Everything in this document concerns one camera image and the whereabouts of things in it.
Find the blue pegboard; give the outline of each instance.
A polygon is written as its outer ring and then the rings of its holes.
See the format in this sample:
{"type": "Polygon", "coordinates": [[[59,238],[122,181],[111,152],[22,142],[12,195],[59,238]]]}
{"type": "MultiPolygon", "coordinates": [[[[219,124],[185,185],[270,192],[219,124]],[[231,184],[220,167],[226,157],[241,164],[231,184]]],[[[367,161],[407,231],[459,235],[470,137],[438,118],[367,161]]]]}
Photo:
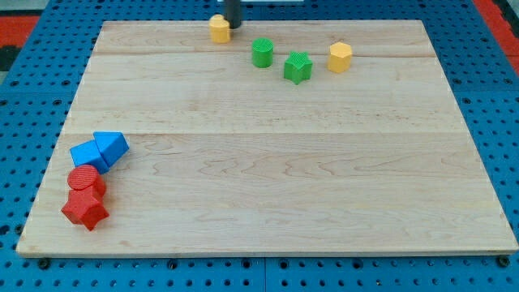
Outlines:
{"type": "MultiPolygon", "coordinates": [[[[216,0],[51,0],[0,86],[0,290],[518,290],[519,257],[26,260],[14,251],[103,20],[208,19],[216,0]]],[[[516,235],[519,79],[466,0],[306,0],[244,19],[421,19],[516,235]]]]}

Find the green cylinder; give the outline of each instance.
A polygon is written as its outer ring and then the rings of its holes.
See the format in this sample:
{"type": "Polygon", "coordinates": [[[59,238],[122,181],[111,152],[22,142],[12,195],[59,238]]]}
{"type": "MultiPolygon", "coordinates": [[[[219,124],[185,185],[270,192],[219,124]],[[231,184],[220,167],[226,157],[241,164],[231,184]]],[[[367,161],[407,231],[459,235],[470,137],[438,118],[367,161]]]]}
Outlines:
{"type": "Polygon", "coordinates": [[[257,38],[252,42],[252,64],[258,68],[272,65],[274,43],[268,38],[257,38]]]}

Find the wooden board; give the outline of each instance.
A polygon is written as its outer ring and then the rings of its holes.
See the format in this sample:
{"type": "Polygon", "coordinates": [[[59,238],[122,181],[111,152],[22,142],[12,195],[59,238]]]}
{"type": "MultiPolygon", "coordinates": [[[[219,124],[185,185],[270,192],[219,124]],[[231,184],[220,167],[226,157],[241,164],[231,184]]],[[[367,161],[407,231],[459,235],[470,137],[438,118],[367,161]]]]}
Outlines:
{"type": "Polygon", "coordinates": [[[419,21],[107,22],[18,252],[27,257],[440,256],[518,249],[419,21]],[[272,67],[251,65],[256,37],[272,67]],[[354,48],[349,71],[328,46],[354,48]],[[282,78],[291,49],[312,78],[282,78]],[[110,218],[60,213],[68,150],[122,131],[110,218]]]}

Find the yellow block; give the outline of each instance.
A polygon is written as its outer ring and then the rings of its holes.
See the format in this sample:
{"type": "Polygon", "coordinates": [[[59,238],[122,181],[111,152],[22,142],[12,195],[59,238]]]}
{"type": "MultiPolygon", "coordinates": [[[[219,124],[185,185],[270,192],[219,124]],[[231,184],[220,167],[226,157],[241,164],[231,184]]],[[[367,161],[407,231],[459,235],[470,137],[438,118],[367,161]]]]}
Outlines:
{"type": "Polygon", "coordinates": [[[229,21],[223,15],[214,15],[209,20],[211,40],[217,44],[225,44],[230,41],[229,21]]]}
{"type": "Polygon", "coordinates": [[[335,73],[342,73],[350,68],[351,56],[353,51],[350,45],[336,42],[330,45],[330,55],[328,57],[328,70],[335,73]]]}

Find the red block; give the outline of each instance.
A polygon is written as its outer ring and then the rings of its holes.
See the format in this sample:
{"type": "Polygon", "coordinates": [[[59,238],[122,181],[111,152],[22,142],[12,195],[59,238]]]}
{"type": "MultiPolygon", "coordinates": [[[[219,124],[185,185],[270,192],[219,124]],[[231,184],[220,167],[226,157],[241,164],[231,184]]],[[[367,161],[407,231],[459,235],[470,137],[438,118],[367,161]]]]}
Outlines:
{"type": "Polygon", "coordinates": [[[109,216],[102,203],[102,198],[94,187],[84,190],[69,191],[68,201],[62,213],[74,224],[83,224],[93,230],[97,223],[109,216]]]}
{"type": "Polygon", "coordinates": [[[67,181],[68,185],[76,191],[94,187],[101,198],[106,192],[105,181],[92,165],[82,165],[74,168],[68,174],[67,181]]]}

